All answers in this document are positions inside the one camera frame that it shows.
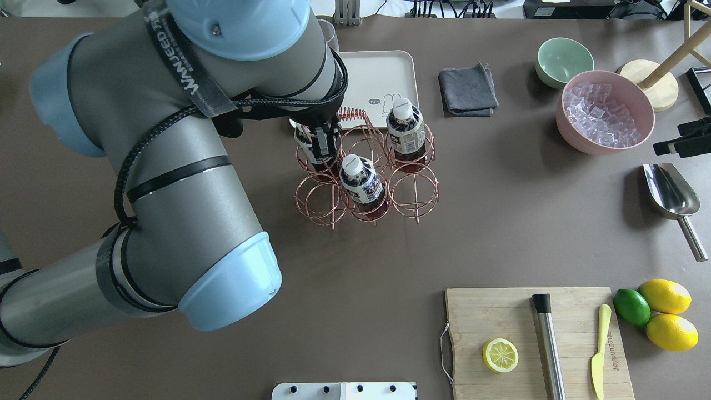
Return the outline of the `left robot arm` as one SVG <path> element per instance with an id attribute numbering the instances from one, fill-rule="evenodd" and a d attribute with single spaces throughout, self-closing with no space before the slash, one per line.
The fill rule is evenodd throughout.
<path id="1" fill-rule="evenodd" d="M 2 244 L 2 367 L 131 317 L 177 309 L 211 331 L 264 306 L 282 274 L 221 137 L 288 116 L 333 157 L 347 85 L 309 1 L 146 1 L 41 63 L 33 106 L 69 149 L 109 159 L 119 221 L 31 272 Z"/>

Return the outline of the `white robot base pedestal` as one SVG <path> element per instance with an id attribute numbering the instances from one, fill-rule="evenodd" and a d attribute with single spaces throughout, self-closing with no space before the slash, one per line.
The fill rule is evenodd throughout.
<path id="1" fill-rule="evenodd" d="M 417 399 L 412 382 L 308 382 L 281 383 L 272 399 Z"/>

